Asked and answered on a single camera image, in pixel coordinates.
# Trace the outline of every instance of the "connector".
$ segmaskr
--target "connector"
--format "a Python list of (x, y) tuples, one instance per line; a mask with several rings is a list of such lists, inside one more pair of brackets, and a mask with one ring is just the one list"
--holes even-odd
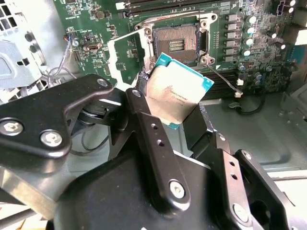
[(241, 80), (241, 79), (238, 79), (238, 80), (236, 80), (236, 85), (237, 85), (237, 86), (244, 85), (244, 81)]
[(276, 15), (277, 17), (282, 16), (285, 2), (285, 0), (274, 1), (272, 6), (272, 14)]

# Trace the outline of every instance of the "hole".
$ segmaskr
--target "hole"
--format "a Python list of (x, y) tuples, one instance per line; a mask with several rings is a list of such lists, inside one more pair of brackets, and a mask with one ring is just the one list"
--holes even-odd
[(1, 19), (1, 22), (2, 22), (4, 29), (6, 30), (10, 29), (10, 24), (6, 19)]
[(109, 114), (109, 119), (110, 119), (111, 121), (116, 120), (117, 117), (118, 117), (118, 114), (117, 114), (116, 112), (111, 112), (111, 113)]
[(12, 27), (16, 27), (17, 26), (17, 23), (16, 23), (14, 18), (9, 18), (9, 22), (11, 23)]
[(31, 34), (27, 33), (24, 35), (24, 38), (28, 41), (28, 42), (32, 42), (33, 41), (33, 37)]
[(235, 174), (233, 174), (233, 173), (231, 174), (231, 177), (234, 178), (235, 180), (238, 179), (237, 176)]
[(23, 59), (23, 63), (24, 63), (25, 66), (30, 64), (30, 62), (27, 58)]
[(5, 13), (6, 16), (11, 15), (9, 8), (6, 5), (2, 6), (2, 9), (3, 9), (3, 12)]
[(71, 126), (71, 119), (67, 120), (66, 122), (67, 122), (68, 127)]
[(249, 208), (251, 214), (259, 222), (259, 224), (263, 226), (270, 222), (271, 213), (263, 201), (256, 200), (249, 206)]
[(164, 146), (164, 143), (162, 142), (162, 140), (157, 140), (157, 144), (158, 144), (158, 146), (161, 146), (161, 147)]
[(156, 124), (154, 124), (154, 123), (151, 124), (151, 127), (152, 127), (153, 129), (158, 129), (158, 126), (157, 126)]
[(30, 51), (31, 51), (32, 53), (36, 53), (36, 52), (37, 52), (37, 49), (36, 49), (35, 46), (30, 46), (29, 49), (30, 49)]

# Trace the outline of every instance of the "black cable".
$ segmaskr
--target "black cable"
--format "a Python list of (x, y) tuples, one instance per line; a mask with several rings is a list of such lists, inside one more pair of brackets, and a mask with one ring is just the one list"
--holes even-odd
[(100, 148), (101, 146), (103, 146), (103, 145), (107, 142), (107, 140), (109, 139), (109, 135), (107, 135), (106, 138), (103, 139), (102, 142), (101, 142), (97, 147), (90, 149), (90, 148), (88, 148), (88, 147), (85, 146), (85, 143), (84, 143), (85, 134), (86, 134), (86, 133), (83, 133), (83, 134), (82, 134), (81, 144), (82, 144), (82, 147), (83, 147), (85, 150), (88, 150), (88, 151), (95, 151), (96, 149), (98, 149), (98, 148)]
[(242, 111), (242, 107), (238, 106), (236, 107), (236, 112), (240, 115), (252, 115), (252, 114), (256, 114), (258, 112), (260, 112), (264, 106), (264, 102), (265, 102), (265, 91), (262, 92), (262, 94), (260, 95), (260, 104), (258, 106), (257, 109), (252, 110), (252, 111)]

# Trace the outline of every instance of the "green circuit board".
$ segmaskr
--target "green circuit board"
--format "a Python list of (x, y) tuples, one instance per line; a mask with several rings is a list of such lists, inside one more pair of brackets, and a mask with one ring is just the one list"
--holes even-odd
[[(269, 92), (278, 92), (285, 90), (289, 76), (284, 75), (282, 66), (285, 65), (287, 52), (290, 47), (280, 49), (274, 44), (282, 37), (284, 26), (290, 23), (291, 13), (283, 13), (282, 16), (272, 14), (271, 0), (231, 0), (231, 1), (197, 1), (198, 4), (188, 4), (189, 0), (182, 0), (187, 3), (182, 7), (170, 7), (157, 10), (155, 7), (172, 5), (178, 0), (154, 0), (134, 4), (135, 9), (152, 8), (152, 11), (144, 11), (127, 15), (124, 10), (117, 10), (118, 0), (54, 0), (58, 14), (62, 21), (67, 35), (73, 35), (78, 42), (78, 46), (73, 47), (76, 61), (78, 62), (82, 74), (95, 73), (113, 84), (116, 80), (110, 76), (107, 66), (109, 52), (107, 42), (111, 39), (124, 36), (134, 31), (135, 25), (148, 18), (171, 15), (174, 13), (188, 11), (213, 12), (218, 15), (218, 19), (210, 25), (210, 56), (215, 58), (212, 65), (217, 71), (237, 71), (238, 65), (243, 64), (246, 68), (246, 90), (253, 90), (257, 87), (265, 87)], [(235, 44), (231, 49), (230, 55), (225, 52), (227, 25), (229, 25), (229, 16), (237, 15), (237, 28), (234, 31)], [(256, 22), (250, 24), (247, 22), (248, 16), (255, 16)], [(182, 26), (191, 23), (198, 23), (196, 17), (180, 17), (155, 23), (154, 28), (165, 26)], [(250, 27), (254, 28), (253, 34), (246, 33)], [(277, 38), (273, 39), (266, 35), (267, 31), (277, 33)], [(118, 61), (117, 69), (121, 71), (123, 81), (131, 84), (137, 73), (142, 69), (143, 50), (140, 48), (137, 35), (132, 35), (116, 42), (115, 49)], [(251, 46), (245, 44), (248, 38), (253, 39)], [(84, 49), (89, 44), (97, 45), (95, 52)], [(243, 52), (248, 50), (249, 56), (244, 56)], [(198, 70), (203, 73), (210, 72), (207, 68)], [(258, 72), (263, 76), (261, 83), (256, 84), (255, 74)]]

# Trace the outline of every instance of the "bolt head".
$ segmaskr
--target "bolt head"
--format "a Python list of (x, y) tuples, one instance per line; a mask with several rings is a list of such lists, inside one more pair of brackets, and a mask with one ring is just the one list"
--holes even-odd
[(183, 198), (185, 195), (183, 186), (177, 181), (171, 181), (169, 183), (169, 189), (171, 190), (172, 194), (178, 199)]
[(141, 97), (140, 92), (137, 91), (137, 90), (132, 90), (132, 93), (133, 93), (134, 95), (136, 95), (137, 97)]
[(251, 160), (251, 155), (248, 152), (243, 151), (243, 154), (246, 156), (247, 159)]
[(226, 141), (226, 138), (222, 134), (219, 133), (219, 136), (222, 141)]
[(44, 132), (40, 136), (40, 140), (49, 147), (59, 146), (63, 141), (62, 136), (55, 131)]
[(245, 209), (237, 203), (234, 203), (233, 210), (236, 216), (243, 222), (248, 222), (248, 214), (246, 213)]
[(0, 133), (7, 136), (16, 136), (23, 131), (24, 127), (17, 121), (9, 120), (0, 124)]

